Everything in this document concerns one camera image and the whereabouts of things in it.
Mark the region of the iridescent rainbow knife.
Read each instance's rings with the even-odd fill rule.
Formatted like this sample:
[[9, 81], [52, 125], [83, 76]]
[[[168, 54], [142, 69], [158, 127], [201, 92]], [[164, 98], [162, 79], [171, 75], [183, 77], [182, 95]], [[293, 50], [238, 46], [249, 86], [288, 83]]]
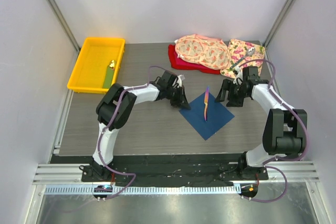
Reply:
[[209, 86], [207, 86], [204, 93], [204, 120], [207, 122], [207, 111], [208, 111], [208, 100], [209, 100]]

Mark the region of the blue paper napkin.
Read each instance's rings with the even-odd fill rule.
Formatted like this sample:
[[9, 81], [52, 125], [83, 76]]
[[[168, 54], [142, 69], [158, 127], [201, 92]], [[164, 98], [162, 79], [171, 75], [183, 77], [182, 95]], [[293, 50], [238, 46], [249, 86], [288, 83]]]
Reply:
[[221, 103], [215, 102], [214, 96], [209, 93], [207, 120], [205, 120], [204, 97], [205, 92], [190, 103], [190, 110], [180, 109], [179, 112], [203, 140], [206, 141], [231, 121], [234, 118], [234, 115]]

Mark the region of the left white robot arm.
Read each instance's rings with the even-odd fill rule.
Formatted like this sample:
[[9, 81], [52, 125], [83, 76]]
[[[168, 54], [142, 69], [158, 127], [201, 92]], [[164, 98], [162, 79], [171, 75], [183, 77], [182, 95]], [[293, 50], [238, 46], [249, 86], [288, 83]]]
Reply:
[[113, 84], [96, 108], [98, 140], [89, 165], [79, 166], [82, 181], [105, 182], [115, 173], [112, 169], [114, 146], [120, 129], [126, 124], [135, 105], [167, 99], [174, 108], [190, 110], [183, 80], [183, 75], [165, 70], [162, 76], [142, 86]]

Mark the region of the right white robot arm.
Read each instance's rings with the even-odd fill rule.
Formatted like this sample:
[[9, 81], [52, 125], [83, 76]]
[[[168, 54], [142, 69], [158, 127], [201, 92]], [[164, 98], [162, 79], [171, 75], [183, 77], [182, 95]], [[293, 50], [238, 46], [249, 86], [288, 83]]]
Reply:
[[243, 68], [235, 80], [223, 80], [216, 102], [240, 108], [246, 98], [259, 103], [267, 113], [262, 143], [243, 152], [234, 172], [243, 180], [265, 175], [264, 166], [276, 159], [298, 159], [307, 146], [307, 113], [285, 102], [268, 80], [258, 75], [256, 67]]

